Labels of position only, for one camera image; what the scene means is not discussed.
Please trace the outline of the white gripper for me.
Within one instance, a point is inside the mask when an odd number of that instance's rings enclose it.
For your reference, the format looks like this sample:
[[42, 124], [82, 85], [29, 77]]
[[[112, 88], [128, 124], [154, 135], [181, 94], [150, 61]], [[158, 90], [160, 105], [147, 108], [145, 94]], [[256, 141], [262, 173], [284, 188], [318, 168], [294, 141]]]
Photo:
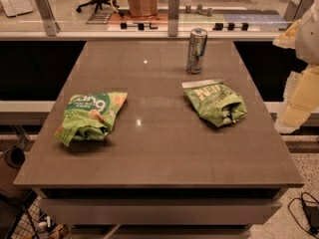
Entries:
[[285, 85], [275, 129], [291, 133], [300, 128], [319, 108], [319, 0], [315, 0], [301, 20], [293, 22], [272, 42], [276, 47], [296, 50], [307, 64], [301, 73], [291, 72]]

